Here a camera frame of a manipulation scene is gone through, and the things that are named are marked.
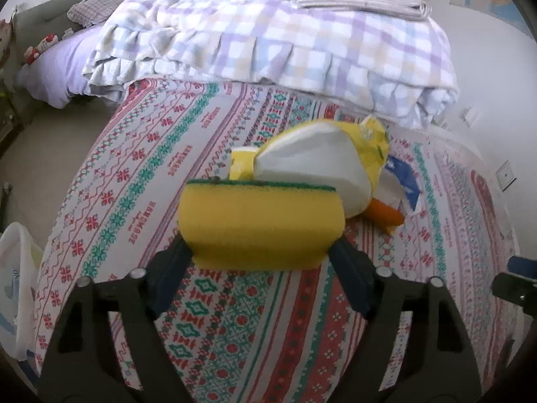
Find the purple plaid blanket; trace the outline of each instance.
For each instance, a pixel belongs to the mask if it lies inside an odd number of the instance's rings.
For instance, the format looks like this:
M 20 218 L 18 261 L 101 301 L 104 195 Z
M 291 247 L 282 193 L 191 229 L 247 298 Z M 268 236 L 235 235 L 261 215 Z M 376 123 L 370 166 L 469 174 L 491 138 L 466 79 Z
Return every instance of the purple plaid blanket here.
M 123 97 L 150 75 L 272 82 L 426 126 L 457 98 L 449 41 L 432 20 L 302 9 L 286 0 L 125 0 L 84 74 Z

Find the red and green pattern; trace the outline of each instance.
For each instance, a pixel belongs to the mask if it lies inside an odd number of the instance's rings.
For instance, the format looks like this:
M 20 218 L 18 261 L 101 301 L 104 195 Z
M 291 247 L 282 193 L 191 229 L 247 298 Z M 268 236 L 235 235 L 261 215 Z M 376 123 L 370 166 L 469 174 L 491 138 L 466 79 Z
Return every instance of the red and green pattern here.
M 277 86 L 136 82 L 75 178 L 45 249 L 34 310 L 39 366 L 61 304 L 81 274 L 113 280 L 146 265 L 176 233 L 186 180 L 225 177 L 234 146 L 262 145 L 316 118 L 357 122 L 363 116 Z M 392 237 L 361 220 L 349 222 L 345 234 L 375 265 L 400 277 L 446 280 L 487 384 L 515 321 L 514 310 L 496 303 L 489 290 L 513 253 L 512 232 L 497 221 L 503 208 L 475 173 L 485 168 L 466 149 L 388 131 L 392 154 L 414 170 L 423 207 Z M 252 216 L 262 214 L 252 208 Z M 155 325 L 198 403 L 322 403 L 364 329 L 328 262 L 314 271 L 276 273 L 192 266 Z M 124 377 L 138 388 L 117 316 L 112 332 Z M 402 322 L 385 387 L 397 377 L 407 335 Z

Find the blue object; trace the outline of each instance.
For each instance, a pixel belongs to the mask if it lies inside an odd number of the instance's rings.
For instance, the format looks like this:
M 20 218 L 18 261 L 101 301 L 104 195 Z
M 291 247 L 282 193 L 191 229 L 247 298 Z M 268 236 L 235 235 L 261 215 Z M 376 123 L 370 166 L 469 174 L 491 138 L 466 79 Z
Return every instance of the blue object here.
M 3 327 L 4 330 L 13 336 L 17 334 L 15 327 L 13 327 L 13 325 L 7 320 L 6 317 L 4 317 L 4 315 L 2 315 L 2 312 L 0 312 L 0 327 Z
M 537 261 L 525 257 L 512 256 L 509 258 L 507 270 L 528 279 L 537 279 Z
M 352 309 L 369 319 L 367 315 L 378 306 L 375 266 L 344 236 L 329 248 L 328 257 Z
M 415 211 L 416 205 L 418 204 L 418 197 L 420 196 L 420 189 L 414 177 L 412 167 L 401 159 L 389 154 L 385 168 L 398 178 L 399 183 L 405 191 L 410 207 Z
M 191 261 L 192 250 L 180 233 L 167 249 L 149 261 L 146 268 L 148 307 L 155 319 L 170 307 Z
M 26 355 L 28 356 L 28 358 L 35 357 L 35 355 L 29 350 L 26 350 Z M 28 361 L 18 361 L 17 363 L 19 364 L 19 368 L 22 370 L 26 378 L 28 378 L 30 383 L 37 388 L 37 382 L 39 377 L 30 366 L 30 363 Z

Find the white plastic bag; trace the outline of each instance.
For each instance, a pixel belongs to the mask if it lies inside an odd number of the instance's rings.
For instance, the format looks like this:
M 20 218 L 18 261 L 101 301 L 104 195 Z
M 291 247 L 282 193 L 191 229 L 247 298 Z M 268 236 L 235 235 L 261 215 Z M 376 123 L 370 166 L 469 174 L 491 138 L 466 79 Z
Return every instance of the white plastic bag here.
M 28 359 L 34 343 L 33 306 L 42 250 L 26 227 L 7 226 L 0 237 L 0 344 L 17 359 Z
M 229 179 L 332 186 L 351 218 L 369 205 L 388 151 L 386 130 L 374 117 L 359 124 L 313 120 L 260 148 L 233 149 Z

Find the orange object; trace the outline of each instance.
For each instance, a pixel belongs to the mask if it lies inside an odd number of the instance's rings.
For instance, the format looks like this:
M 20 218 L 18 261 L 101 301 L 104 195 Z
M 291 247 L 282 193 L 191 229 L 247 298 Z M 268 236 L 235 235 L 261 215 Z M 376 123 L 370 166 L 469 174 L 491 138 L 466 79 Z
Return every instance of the orange object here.
M 376 198 L 371 199 L 361 216 L 372 221 L 388 235 L 393 235 L 396 227 L 404 223 L 404 215 L 401 212 Z

